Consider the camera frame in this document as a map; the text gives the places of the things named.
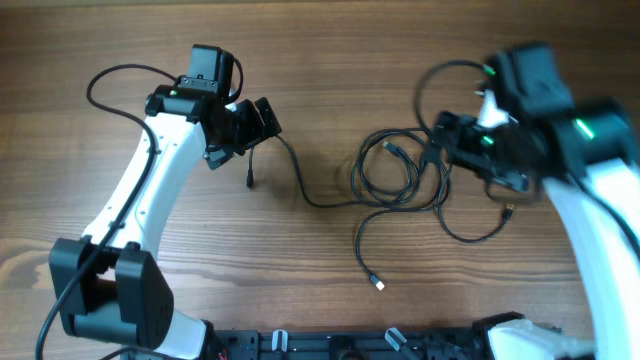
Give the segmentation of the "black usb cable silver plug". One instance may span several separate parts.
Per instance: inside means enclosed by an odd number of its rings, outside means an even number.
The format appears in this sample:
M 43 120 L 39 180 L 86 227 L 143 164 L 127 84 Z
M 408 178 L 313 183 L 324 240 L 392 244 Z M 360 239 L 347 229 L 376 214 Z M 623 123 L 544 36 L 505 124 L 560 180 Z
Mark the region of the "black usb cable silver plug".
M 368 277 L 369 282 L 379 291 L 385 288 L 385 284 L 380 277 L 365 264 L 361 251 L 362 239 L 367 225 L 381 215 L 435 211 L 444 204 L 450 193 L 450 180 L 447 178 L 447 170 L 441 160 L 429 161 L 424 160 L 423 157 L 414 160 L 401 146 L 390 142 L 391 138 L 401 137 L 424 148 L 427 145 L 427 141 L 418 135 L 419 132 L 419 128 L 382 129 L 373 132 L 363 140 L 352 167 L 351 190 L 356 196 L 357 203 L 376 209 L 374 213 L 367 216 L 359 225 L 356 232 L 354 253 L 359 266 Z M 369 152 L 377 145 L 381 145 L 388 153 L 404 165 L 407 175 L 406 184 L 399 190 L 385 190 L 374 185 L 365 174 L 365 160 Z M 411 206 L 411 203 L 419 193 L 422 176 L 426 173 L 429 165 L 433 165 L 435 168 L 436 189 L 425 202 Z

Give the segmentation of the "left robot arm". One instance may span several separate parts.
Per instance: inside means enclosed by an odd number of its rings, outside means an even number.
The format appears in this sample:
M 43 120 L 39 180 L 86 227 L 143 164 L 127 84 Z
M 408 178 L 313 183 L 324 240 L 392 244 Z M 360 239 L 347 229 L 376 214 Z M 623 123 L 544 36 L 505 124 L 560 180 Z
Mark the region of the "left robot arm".
M 228 357 L 209 321 L 176 309 L 157 256 L 194 166 L 217 169 L 280 133 L 266 99 L 241 98 L 243 80 L 231 53 L 197 44 L 187 72 L 148 96 L 138 146 L 108 202 L 79 239 L 58 239 L 50 251 L 49 322 L 116 344 L 123 356 Z

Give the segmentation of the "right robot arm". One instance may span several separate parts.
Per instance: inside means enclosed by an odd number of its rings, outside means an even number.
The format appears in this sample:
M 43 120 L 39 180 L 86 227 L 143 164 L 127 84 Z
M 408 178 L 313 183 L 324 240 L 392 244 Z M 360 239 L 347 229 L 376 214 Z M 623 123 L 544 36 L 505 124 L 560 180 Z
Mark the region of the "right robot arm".
M 613 99 L 577 104 L 550 46 L 502 50 L 482 64 L 477 117 L 442 113 L 434 144 L 487 186 L 545 193 L 569 236 L 594 326 L 590 340 L 519 315 L 481 330 L 492 359 L 635 359 L 639 355 L 639 144 Z

